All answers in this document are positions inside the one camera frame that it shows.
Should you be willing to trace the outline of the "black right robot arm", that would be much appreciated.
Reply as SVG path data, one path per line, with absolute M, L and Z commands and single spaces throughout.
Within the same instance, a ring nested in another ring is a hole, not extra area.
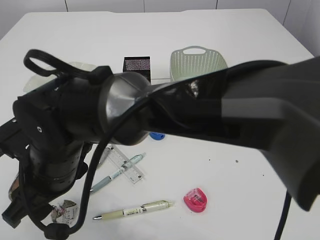
M 318 57 L 250 61 L 157 85 L 109 66 L 82 70 L 38 49 L 23 63 L 54 79 L 19 96 L 0 128 L 0 153 L 19 162 L 2 213 L 13 228 L 27 216 L 49 240 L 76 233 L 107 144 L 136 145 L 148 132 L 259 150 L 305 211 L 320 193 Z

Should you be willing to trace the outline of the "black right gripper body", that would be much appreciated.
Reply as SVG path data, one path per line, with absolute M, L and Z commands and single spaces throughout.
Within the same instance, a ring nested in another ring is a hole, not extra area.
M 3 220 L 16 228 L 28 216 L 37 228 L 45 228 L 42 223 L 50 213 L 50 182 L 45 179 L 18 180 L 12 201 L 2 213 Z

